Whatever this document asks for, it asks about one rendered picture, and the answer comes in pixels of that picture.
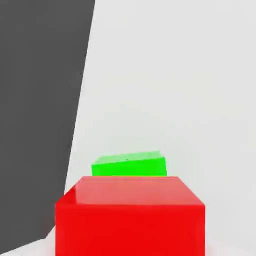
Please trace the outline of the small green cube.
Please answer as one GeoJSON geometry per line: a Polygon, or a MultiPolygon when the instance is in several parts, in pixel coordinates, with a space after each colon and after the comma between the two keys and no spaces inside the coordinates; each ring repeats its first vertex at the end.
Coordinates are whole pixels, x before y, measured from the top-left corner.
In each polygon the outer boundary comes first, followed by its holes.
{"type": "Polygon", "coordinates": [[[159,151],[99,157],[91,166],[93,176],[166,177],[166,158],[159,151]]]}

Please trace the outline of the small red cube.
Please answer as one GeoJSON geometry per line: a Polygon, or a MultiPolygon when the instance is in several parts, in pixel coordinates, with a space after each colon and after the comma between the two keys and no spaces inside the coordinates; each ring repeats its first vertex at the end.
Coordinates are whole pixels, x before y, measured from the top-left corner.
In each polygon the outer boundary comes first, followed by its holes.
{"type": "Polygon", "coordinates": [[[178,177],[85,176],[55,206],[55,256],[206,256],[204,203],[178,177]]]}

